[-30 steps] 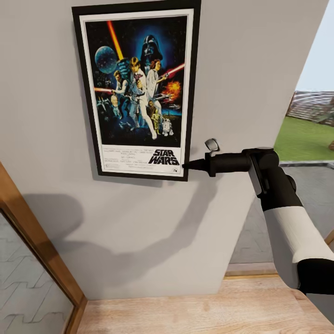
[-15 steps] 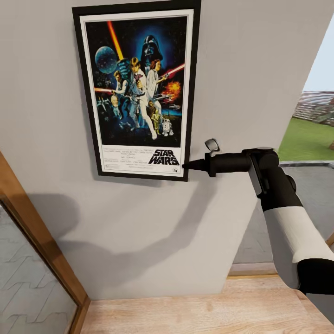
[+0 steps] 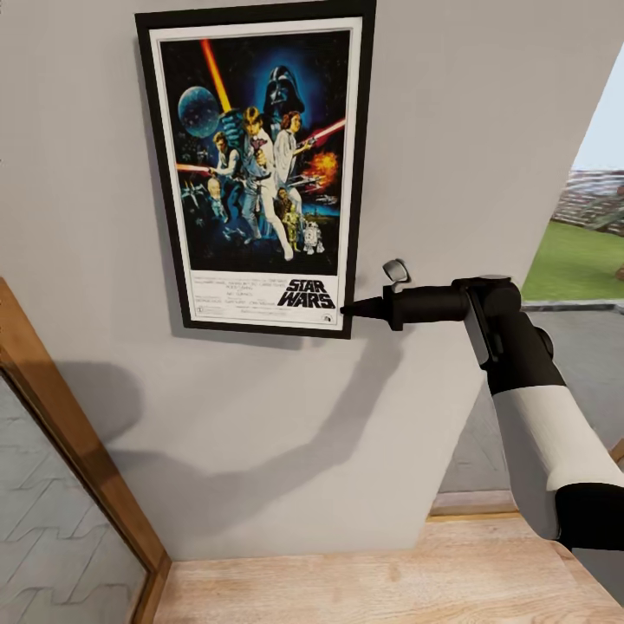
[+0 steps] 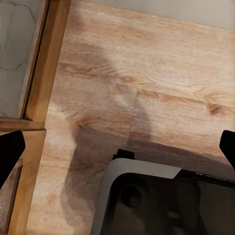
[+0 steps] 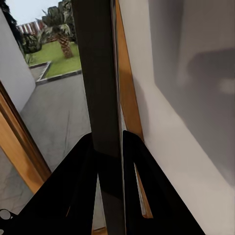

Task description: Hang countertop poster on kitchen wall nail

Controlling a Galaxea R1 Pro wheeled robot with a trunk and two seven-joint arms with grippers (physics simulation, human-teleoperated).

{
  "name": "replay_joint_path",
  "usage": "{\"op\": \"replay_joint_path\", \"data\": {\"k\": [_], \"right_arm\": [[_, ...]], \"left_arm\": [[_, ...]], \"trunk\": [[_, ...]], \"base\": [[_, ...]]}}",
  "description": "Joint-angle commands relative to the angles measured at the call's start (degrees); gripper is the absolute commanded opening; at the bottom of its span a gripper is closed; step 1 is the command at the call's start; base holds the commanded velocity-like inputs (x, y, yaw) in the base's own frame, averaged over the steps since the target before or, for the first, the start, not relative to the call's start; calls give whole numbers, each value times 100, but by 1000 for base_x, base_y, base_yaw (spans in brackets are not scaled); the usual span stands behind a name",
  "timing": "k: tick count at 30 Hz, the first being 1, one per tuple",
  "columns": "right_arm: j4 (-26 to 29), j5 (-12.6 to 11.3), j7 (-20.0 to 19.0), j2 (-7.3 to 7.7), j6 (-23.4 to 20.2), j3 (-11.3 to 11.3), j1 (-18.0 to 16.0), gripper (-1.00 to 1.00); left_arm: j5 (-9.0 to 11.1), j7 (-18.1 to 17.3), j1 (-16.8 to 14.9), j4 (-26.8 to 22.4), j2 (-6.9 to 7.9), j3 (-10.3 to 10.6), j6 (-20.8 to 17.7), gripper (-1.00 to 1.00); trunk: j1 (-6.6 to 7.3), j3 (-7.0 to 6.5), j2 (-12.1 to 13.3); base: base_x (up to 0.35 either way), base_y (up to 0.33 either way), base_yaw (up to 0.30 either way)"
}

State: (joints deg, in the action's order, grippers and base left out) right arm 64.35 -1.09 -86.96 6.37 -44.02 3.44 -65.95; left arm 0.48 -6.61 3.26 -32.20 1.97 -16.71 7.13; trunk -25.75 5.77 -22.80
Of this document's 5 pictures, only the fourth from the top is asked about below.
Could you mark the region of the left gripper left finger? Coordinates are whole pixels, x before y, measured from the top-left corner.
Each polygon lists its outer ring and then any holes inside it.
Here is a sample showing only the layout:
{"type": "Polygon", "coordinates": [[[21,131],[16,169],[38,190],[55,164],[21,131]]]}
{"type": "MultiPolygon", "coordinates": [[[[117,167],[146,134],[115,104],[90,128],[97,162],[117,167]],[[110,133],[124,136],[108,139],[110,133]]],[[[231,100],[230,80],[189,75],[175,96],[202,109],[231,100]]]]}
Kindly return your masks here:
{"type": "Polygon", "coordinates": [[[0,189],[25,149],[21,130],[0,136],[0,189]]]}

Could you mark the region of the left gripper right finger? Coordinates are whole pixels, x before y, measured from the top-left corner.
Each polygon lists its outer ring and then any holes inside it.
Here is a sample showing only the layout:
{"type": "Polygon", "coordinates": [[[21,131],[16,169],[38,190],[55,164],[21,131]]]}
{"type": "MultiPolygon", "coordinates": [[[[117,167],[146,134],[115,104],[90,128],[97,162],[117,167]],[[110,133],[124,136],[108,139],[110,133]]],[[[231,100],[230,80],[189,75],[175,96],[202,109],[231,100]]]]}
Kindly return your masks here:
{"type": "Polygon", "coordinates": [[[219,148],[235,170],[235,132],[224,130],[219,148]]]}

